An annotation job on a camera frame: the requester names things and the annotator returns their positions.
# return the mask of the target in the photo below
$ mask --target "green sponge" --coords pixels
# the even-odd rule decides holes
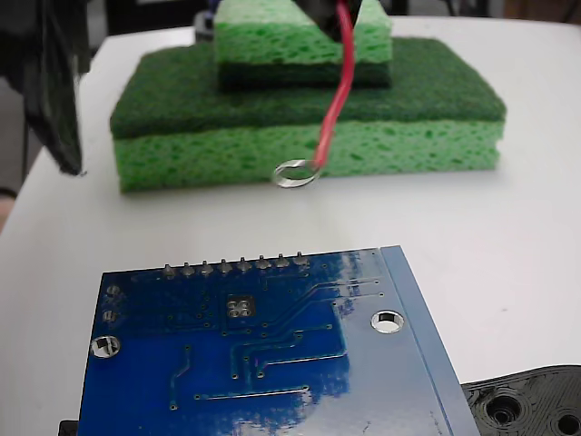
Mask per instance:
[[[336,85],[342,45],[291,0],[223,0],[214,27],[225,88]],[[355,85],[388,85],[391,21],[379,0],[363,0],[355,27]]]
[[[394,87],[352,91],[323,175],[494,168],[506,108],[445,45],[394,39]],[[144,57],[113,114],[124,191],[268,180],[310,158],[333,90],[217,91],[212,47]]]

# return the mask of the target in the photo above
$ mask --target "mounting hole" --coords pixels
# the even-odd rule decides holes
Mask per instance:
[[[579,434],[579,430],[581,430],[581,422],[579,422],[579,419],[576,416],[565,415],[559,420],[557,427],[567,436]]]
[[[521,412],[520,403],[507,395],[496,397],[487,406],[488,416],[500,426],[516,421]]]
[[[397,333],[403,323],[403,316],[393,311],[380,311],[371,317],[371,327],[380,333]]]
[[[98,359],[109,359],[121,350],[121,342],[114,336],[105,335],[91,341],[90,353]]]

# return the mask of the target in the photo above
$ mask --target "red wire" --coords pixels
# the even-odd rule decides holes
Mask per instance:
[[[343,70],[339,88],[320,128],[319,146],[315,151],[314,159],[314,165],[319,169],[325,166],[327,162],[335,124],[337,124],[337,118],[339,118],[343,105],[345,105],[349,97],[353,76],[355,75],[355,41],[347,0],[339,0],[337,3],[337,15],[339,16],[341,40],[343,42]]]

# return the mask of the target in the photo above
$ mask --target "white table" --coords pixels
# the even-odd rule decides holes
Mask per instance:
[[[581,28],[395,22],[448,43],[506,101],[497,171],[120,195],[109,116],[140,56],[192,30],[105,42],[81,86],[88,174],[43,152],[0,236],[0,434],[76,419],[101,274],[166,263],[401,244],[461,382],[581,364]]]

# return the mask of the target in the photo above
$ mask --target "circuit board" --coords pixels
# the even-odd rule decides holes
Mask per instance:
[[[478,434],[399,247],[104,274],[78,435],[103,432]]]

